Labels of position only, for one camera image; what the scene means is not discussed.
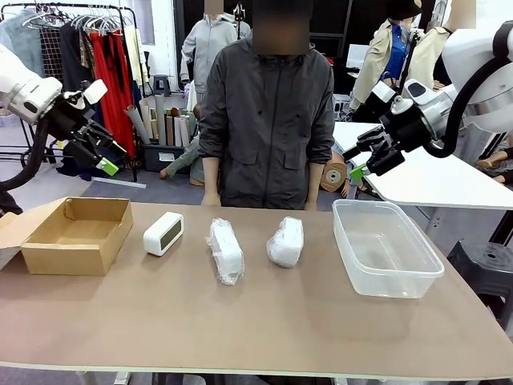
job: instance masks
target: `jacket zipper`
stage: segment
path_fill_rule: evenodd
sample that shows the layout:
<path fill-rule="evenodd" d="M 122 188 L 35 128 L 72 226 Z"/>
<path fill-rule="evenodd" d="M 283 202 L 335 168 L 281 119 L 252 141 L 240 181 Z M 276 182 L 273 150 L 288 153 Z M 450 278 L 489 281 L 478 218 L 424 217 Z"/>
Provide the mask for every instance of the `jacket zipper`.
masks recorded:
<path fill-rule="evenodd" d="M 276 94 L 274 95 L 273 123 L 271 125 L 271 145 L 270 145 L 270 149 L 269 149 L 269 154 L 267 156 L 267 172 L 265 173 L 265 189 L 264 189 L 263 205 L 265 205 L 265 203 L 267 201 L 267 186 L 269 183 L 269 172 L 270 172 L 270 168 L 271 168 L 271 160 L 273 159 L 274 125 L 276 123 L 276 115 L 277 115 L 277 109 L 278 109 L 278 92 L 280 90 L 281 72 L 283 70 L 283 59 L 278 58 L 278 63 L 280 66 L 280 70 L 278 72 L 278 81 L 276 84 Z"/>

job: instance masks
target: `container rim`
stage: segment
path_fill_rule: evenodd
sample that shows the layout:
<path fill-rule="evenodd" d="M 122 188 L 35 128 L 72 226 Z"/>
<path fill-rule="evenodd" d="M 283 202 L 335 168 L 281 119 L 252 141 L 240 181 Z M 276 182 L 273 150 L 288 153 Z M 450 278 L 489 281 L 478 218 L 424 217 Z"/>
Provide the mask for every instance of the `container rim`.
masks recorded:
<path fill-rule="evenodd" d="M 378 206 L 383 205 L 389 209 L 393 209 L 396 214 L 399 215 L 399 217 L 404 221 L 406 227 L 409 231 L 412 232 L 412 234 L 415 236 L 416 240 L 421 243 L 422 247 L 426 249 L 426 253 L 429 255 L 430 260 L 434 263 L 435 267 L 438 268 L 438 271 L 434 272 L 422 272 L 422 271 L 409 271 L 409 270 L 391 270 L 391 269 L 376 269 L 374 267 L 369 267 L 367 265 L 362 264 L 357 258 L 356 254 L 353 251 L 353 247 L 349 243 L 349 239 L 347 237 L 347 234 L 344 230 L 344 225 L 342 224 L 340 220 L 340 216 L 338 215 L 338 212 L 336 210 L 337 205 L 345 205 L 347 206 L 347 202 L 358 202 L 358 205 L 368 205 L 368 206 Z M 420 233 L 418 228 L 415 226 L 413 221 L 402 211 L 402 209 L 397 206 L 394 203 L 383 201 L 383 202 L 375 202 L 375 201 L 357 201 L 357 200 L 347 200 L 347 199 L 338 199 L 333 202 L 332 204 L 333 208 L 333 215 L 335 216 L 335 219 L 338 220 L 338 223 L 342 227 L 342 235 L 344 237 L 345 242 L 351 247 L 351 259 L 353 260 L 353 263 L 363 272 L 373 275 L 392 275 L 392 274 L 401 274 L 402 276 L 412 277 L 412 278 L 438 278 L 441 277 L 445 273 L 445 266 L 443 265 L 442 261 L 440 261 L 440 258 L 436 254 L 436 252 L 433 250 L 427 239 Z"/>

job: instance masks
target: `floor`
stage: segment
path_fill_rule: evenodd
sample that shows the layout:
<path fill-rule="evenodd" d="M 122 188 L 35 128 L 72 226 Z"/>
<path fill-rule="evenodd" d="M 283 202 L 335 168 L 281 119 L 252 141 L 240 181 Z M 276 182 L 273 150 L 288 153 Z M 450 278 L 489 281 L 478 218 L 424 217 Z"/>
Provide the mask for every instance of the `floor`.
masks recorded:
<path fill-rule="evenodd" d="M 3 143 L 11 145 L 23 144 L 24 139 L 19 128 L 2 127 L 0 136 Z M 0 180 L 15 175 L 21 170 L 17 160 L 0 161 Z M 55 165 L 43 164 L 38 175 L 28 184 L 12 192 L 18 204 L 25 210 L 37 205 L 68 196 L 85 197 L 125 197 L 135 202 L 154 202 L 178 205 L 198 205 L 203 196 L 202 188 L 191 186 L 186 176 L 177 176 L 174 180 L 161 180 L 157 173 L 140 171 L 138 182 L 146 184 L 147 188 L 132 188 L 115 184 L 86 182 L 78 177 L 58 174 Z M 130 172 L 121 172 L 116 179 L 131 181 Z M 336 193 L 320 192 L 318 207 L 321 211 L 330 211 L 333 201 L 338 199 Z M 360 199 L 371 200 L 370 196 L 362 194 Z M 412 207 L 403 207 L 406 214 L 425 228 L 427 219 Z M 463 238 L 474 241 L 487 241 L 496 225 L 502 218 L 503 212 L 469 209 L 450 209 L 440 229 L 434 238 L 435 244 L 447 255 L 454 244 Z M 513 327 L 508 331 L 513 335 Z M 99 385 L 112 384 L 114 373 L 101 373 L 98 376 Z M 150 384 L 149 374 L 134 374 L 131 383 L 134 385 Z M 193 377 L 187 378 L 187 385 L 200 385 Z M 228 385 L 248 384 L 261 385 L 252 376 L 236 376 L 229 380 Z M 64 371 L 32 371 L 0 367 L 0 385 L 55 385 L 79 384 L 79 379 L 73 372 Z M 389 381 L 389 385 L 417 385 L 418 383 Z M 364 385 L 361 380 L 349 380 L 349 385 Z"/>

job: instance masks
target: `cardboard box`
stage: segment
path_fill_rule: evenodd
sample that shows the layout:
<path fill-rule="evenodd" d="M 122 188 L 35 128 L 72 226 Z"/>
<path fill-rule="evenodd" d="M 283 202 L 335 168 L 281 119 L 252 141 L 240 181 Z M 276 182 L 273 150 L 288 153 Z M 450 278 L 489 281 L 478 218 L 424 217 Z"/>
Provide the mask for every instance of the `cardboard box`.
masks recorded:
<path fill-rule="evenodd" d="M 0 225 L 32 274 L 105 275 L 133 225 L 127 199 L 64 198 Z"/>

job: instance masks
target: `paper roll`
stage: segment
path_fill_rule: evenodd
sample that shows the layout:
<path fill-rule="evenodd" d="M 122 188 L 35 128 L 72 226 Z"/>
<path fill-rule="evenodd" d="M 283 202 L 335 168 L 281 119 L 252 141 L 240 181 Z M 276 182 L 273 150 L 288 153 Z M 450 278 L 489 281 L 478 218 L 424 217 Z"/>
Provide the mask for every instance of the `paper roll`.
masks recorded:
<path fill-rule="evenodd" d="M 144 128 L 146 128 L 147 135 L 150 139 L 153 139 L 153 131 L 151 130 L 150 106 L 147 105 L 147 99 L 141 99 L 139 102 L 139 107 L 141 107 L 141 115 L 143 116 Z"/>
<path fill-rule="evenodd" d="M 156 119 L 152 119 L 151 121 L 151 131 L 153 132 L 153 138 L 159 139 L 159 129 L 157 127 Z"/>
<path fill-rule="evenodd" d="M 150 138 L 148 137 L 143 120 L 141 119 L 141 115 L 139 115 L 137 108 L 135 108 L 135 106 L 128 106 L 128 109 L 125 110 L 125 114 L 128 115 L 131 122 L 134 124 L 135 130 L 137 131 L 139 138 L 141 138 L 141 141 L 144 144 L 150 144 Z"/>
<path fill-rule="evenodd" d="M 168 134 L 166 136 L 166 139 L 168 141 L 168 146 L 174 146 L 175 145 L 175 133 L 173 130 L 173 117 L 172 116 L 166 116 L 166 133 Z"/>
<path fill-rule="evenodd" d="M 166 145 L 166 117 L 164 115 L 164 97 L 155 95 L 155 105 L 157 110 L 157 128 L 159 129 L 159 145 Z"/>
<path fill-rule="evenodd" d="M 189 130 L 187 128 L 187 122 L 189 118 L 180 117 L 180 132 L 182 134 L 182 145 L 187 147 L 190 143 Z"/>
<path fill-rule="evenodd" d="M 180 117 L 175 117 L 175 146 L 182 147 L 182 133 L 180 130 Z"/>

